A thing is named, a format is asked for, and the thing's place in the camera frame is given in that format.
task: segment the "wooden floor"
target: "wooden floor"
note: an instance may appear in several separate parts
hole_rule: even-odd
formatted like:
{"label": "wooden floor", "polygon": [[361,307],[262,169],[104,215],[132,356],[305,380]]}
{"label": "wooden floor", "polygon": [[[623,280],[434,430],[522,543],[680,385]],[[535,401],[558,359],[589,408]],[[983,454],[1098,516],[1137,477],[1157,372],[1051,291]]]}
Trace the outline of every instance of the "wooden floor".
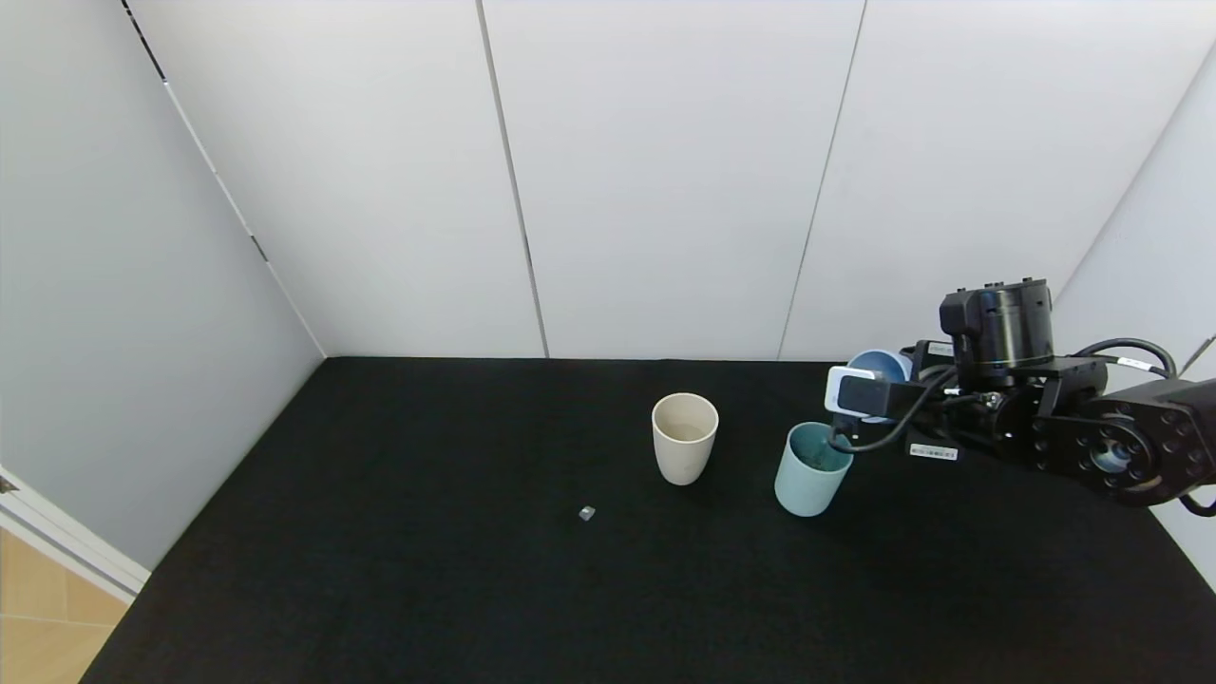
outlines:
{"label": "wooden floor", "polygon": [[0,529],[0,684],[75,684],[125,612]]}

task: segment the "black table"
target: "black table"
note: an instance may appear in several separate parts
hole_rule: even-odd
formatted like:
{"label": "black table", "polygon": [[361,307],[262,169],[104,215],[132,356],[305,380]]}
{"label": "black table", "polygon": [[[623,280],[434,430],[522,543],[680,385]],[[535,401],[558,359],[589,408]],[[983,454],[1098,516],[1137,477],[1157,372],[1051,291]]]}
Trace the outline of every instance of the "black table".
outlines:
{"label": "black table", "polygon": [[[858,456],[787,514],[827,364],[331,359],[85,682],[1204,682],[1216,598],[1144,510]],[[688,487],[649,411],[721,414]],[[589,522],[578,512],[597,509]]]}

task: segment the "wall seam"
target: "wall seam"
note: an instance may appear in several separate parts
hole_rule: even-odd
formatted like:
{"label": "wall seam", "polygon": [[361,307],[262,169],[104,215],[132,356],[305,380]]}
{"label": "wall seam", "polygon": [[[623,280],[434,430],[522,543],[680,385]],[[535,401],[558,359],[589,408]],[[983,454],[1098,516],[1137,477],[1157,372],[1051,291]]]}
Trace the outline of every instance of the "wall seam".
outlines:
{"label": "wall seam", "polygon": [[494,50],[490,47],[490,28],[485,21],[485,7],[482,0],[475,0],[477,22],[482,28],[482,46],[485,50],[485,66],[490,72],[490,91],[494,94],[494,108],[499,116],[499,131],[502,134],[502,153],[507,161],[507,178],[511,180],[511,196],[516,202],[516,220],[519,224],[519,237],[524,246],[524,260],[528,263],[528,281],[533,288],[533,305],[536,309],[536,326],[540,330],[540,346],[548,359],[548,335],[545,332],[545,314],[540,305],[540,290],[536,287],[536,269],[533,267],[531,243],[528,241],[528,228],[524,223],[524,206],[519,200],[519,181],[516,179],[516,162],[511,155],[511,139],[507,136],[507,117],[502,113],[502,95],[499,91],[499,73],[494,66]]}
{"label": "wall seam", "polygon": [[835,122],[832,124],[832,138],[828,139],[828,152],[823,157],[823,170],[820,172],[820,185],[815,191],[815,203],[811,204],[811,220],[806,226],[806,239],[803,241],[803,256],[798,262],[798,275],[794,276],[794,291],[789,293],[789,308],[786,310],[786,325],[781,329],[781,342],[777,343],[777,360],[786,351],[786,336],[789,333],[789,321],[794,318],[794,302],[798,299],[798,285],[803,280],[803,269],[806,267],[806,252],[811,245],[811,231],[815,229],[815,215],[820,211],[820,198],[823,196],[823,183],[828,176],[828,164],[832,162],[832,148],[835,146],[837,131],[840,129],[840,114],[844,112],[844,100],[849,94],[849,80],[852,78],[852,66],[857,60],[857,46],[861,44],[861,28],[866,23],[866,10],[869,9],[869,0],[861,5],[861,15],[857,17],[857,34],[852,39],[852,52],[849,55],[849,68],[844,74],[844,85],[840,88],[840,102],[837,105]]}
{"label": "wall seam", "polygon": [[278,291],[283,293],[283,297],[287,299],[287,304],[292,308],[292,312],[295,313],[295,318],[299,319],[300,325],[304,326],[304,331],[308,332],[308,336],[313,341],[313,344],[316,347],[316,351],[321,353],[321,358],[328,358],[328,354],[325,353],[325,347],[321,346],[321,341],[317,340],[316,335],[313,332],[313,327],[308,324],[308,320],[304,319],[304,314],[300,312],[300,308],[295,304],[295,299],[292,298],[291,293],[287,291],[287,287],[283,285],[282,279],[278,277],[278,271],[276,271],[274,265],[271,265],[270,259],[266,257],[266,252],[261,242],[259,242],[258,237],[253,234],[252,230],[249,230],[249,223],[244,219],[244,214],[241,212],[241,207],[237,206],[236,200],[232,197],[232,194],[229,192],[227,185],[224,184],[224,179],[220,178],[220,172],[215,168],[215,164],[212,162],[212,157],[210,155],[207,153],[207,148],[203,147],[203,141],[198,139],[198,133],[195,131],[193,124],[190,123],[190,117],[186,116],[186,110],[182,108],[181,102],[178,100],[176,94],[174,94],[173,91],[173,86],[169,85],[169,79],[165,78],[164,75],[164,69],[161,68],[161,62],[157,61],[156,54],[152,52],[152,46],[148,45],[147,39],[143,37],[143,30],[140,28],[140,23],[135,18],[135,12],[126,4],[126,0],[119,0],[119,1],[123,4],[123,10],[126,12],[126,17],[131,19],[131,27],[135,29],[135,34],[140,37],[140,43],[143,44],[143,50],[145,52],[147,52],[148,60],[152,62],[152,66],[156,68],[157,74],[161,77],[161,82],[164,84],[164,90],[169,95],[169,101],[173,102],[174,110],[178,111],[178,117],[181,118],[181,123],[186,125],[186,130],[190,133],[191,140],[195,141],[195,147],[198,150],[198,153],[202,155],[203,162],[206,162],[207,168],[210,169],[212,175],[215,178],[215,183],[219,184],[220,186],[220,191],[224,192],[224,197],[227,200],[229,207],[232,208],[232,212],[236,214],[237,220],[241,222],[241,228],[244,229],[244,232],[252,239],[254,247],[261,254],[261,258],[265,262],[266,268],[270,270],[271,277],[275,279],[275,285],[278,286]]}

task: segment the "plastic cup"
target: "plastic cup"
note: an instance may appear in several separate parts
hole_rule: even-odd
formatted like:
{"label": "plastic cup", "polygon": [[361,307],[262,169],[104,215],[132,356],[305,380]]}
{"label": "plastic cup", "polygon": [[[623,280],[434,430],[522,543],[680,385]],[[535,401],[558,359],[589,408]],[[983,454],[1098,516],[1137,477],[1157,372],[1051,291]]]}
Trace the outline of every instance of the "plastic cup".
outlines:
{"label": "plastic cup", "polygon": [[[827,510],[852,465],[852,454],[828,445],[831,430],[822,422],[803,422],[786,437],[773,489],[781,505],[796,516],[811,517]],[[849,439],[838,434],[835,442],[848,444]]]}
{"label": "plastic cup", "polygon": [[654,458],[672,484],[691,484],[709,461],[717,434],[717,409],[709,399],[680,392],[668,394],[651,411]]}

